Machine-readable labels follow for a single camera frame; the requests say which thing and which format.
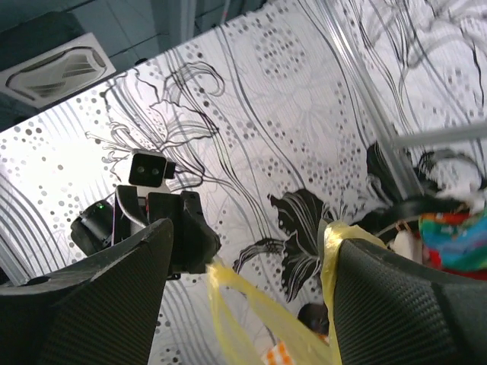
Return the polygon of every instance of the orange checkered cloth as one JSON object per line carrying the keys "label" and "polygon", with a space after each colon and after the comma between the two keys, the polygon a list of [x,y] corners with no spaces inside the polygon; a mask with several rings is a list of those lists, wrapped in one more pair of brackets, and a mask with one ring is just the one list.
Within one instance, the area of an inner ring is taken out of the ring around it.
{"label": "orange checkered cloth", "polygon": [[[328,336],[318,335],[320,338],[328,343]],[[265,365],[294,365],[294,361],[288,354],[284,342],[279,342],[262,358]]]}

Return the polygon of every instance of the colorful fabric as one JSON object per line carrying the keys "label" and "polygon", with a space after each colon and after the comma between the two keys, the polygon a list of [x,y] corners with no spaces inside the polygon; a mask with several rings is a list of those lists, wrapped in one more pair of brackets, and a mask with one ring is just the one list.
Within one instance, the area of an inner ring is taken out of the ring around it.
{"label": "colorful fabric", "polygon": [[487,210],[467,214],[423,214],[419,231],[425,246],[438,252],[441,266],[458,271],[487,268]]}
{"label": "colorful fabric", "polygon": [[[328,343],[328,336],[318,335],[323,341]],[[294,365],[295,362],[291,359],[286,350],[284,342],[279,342],[274,346],[263,358],[265,365]]]}

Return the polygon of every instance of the orange cloth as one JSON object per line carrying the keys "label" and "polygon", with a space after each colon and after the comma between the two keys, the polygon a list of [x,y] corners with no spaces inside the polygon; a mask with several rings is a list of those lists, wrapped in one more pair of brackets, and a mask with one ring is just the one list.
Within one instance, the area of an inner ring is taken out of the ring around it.
{"label": "orange cloth", "polygon": [[[328,336],[318,335],[328,343]],[[294,365],[294,361],[289,356],[284,342],[279,342],[262,358],[265,365]]]}

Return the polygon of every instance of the table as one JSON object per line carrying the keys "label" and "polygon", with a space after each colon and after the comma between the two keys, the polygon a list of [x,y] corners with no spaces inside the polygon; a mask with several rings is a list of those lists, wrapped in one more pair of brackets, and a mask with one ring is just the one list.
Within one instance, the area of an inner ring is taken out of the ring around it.
{"label": "table", "polygon": [[[162,151],[177,163],[169,188],[200,194],[228,265],[293,313],[321,301],[318,220],[352,222],[390,194],[370,118],[316,14],[314,0],[267,5],[3,132],[3,246],[33,275],[83,259],[72,220],[110,197],[132,148]],[[224,295],[257,349],[272,346],[242,296]],[[167,283],[159,317],[151,363],[224,363],[204,275]]]}

